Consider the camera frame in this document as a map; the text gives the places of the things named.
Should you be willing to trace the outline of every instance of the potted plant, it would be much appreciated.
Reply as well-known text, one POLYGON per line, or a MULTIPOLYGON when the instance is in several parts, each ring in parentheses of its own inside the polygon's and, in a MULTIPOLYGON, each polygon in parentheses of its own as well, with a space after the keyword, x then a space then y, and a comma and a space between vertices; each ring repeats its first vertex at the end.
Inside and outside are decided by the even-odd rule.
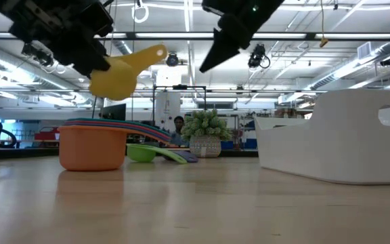
POLYGON ((181 134, 190 142, 190 152, 197 157, 218 157, 221 140, 230 140, 231 133, 224 120, 219 119, 217 110, 194 111, 186 118, 181 134))

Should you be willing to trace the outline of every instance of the green plastic bowl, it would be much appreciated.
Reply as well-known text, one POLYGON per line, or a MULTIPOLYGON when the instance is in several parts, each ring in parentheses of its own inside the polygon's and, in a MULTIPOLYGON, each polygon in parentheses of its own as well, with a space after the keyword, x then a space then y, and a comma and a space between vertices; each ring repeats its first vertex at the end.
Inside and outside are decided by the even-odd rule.
POLYGON ((127 145, 127 156, 140 163, 150 163, 156 156, 156 152, 153 150, 146 150, 145 148, 139 147, 136 144, 127 145))

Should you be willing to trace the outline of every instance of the red object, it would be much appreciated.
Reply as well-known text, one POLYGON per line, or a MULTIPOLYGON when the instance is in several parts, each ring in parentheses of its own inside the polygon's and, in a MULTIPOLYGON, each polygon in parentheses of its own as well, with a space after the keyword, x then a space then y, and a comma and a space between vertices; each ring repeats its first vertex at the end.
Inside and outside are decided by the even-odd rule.
POLYGON ((43 127, 34 135, 34 140, 57 140, 58 127, 43 127))

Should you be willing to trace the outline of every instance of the yellow scoop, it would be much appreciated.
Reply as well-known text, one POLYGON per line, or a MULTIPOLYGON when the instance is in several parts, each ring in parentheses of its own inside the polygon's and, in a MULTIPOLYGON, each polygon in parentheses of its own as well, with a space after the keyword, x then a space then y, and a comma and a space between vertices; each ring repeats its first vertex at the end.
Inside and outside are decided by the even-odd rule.
POLYGON ((145 69, 167 57, 164 45, 155 45, 134 54, 105 57, 109 70, 93 70, 89 91, 94 96, 123 100, 135 91, 136 77, 145 69))

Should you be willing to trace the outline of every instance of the wicker basket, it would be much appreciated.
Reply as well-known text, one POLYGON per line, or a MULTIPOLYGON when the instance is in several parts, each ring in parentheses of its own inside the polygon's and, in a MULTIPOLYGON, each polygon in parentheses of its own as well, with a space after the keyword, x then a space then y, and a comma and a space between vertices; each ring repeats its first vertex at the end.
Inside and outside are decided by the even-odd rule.
POLYGON ((221 153, 221 140, 216 136, 192 136, 190 152, 201 158, 215 158, 221 153))

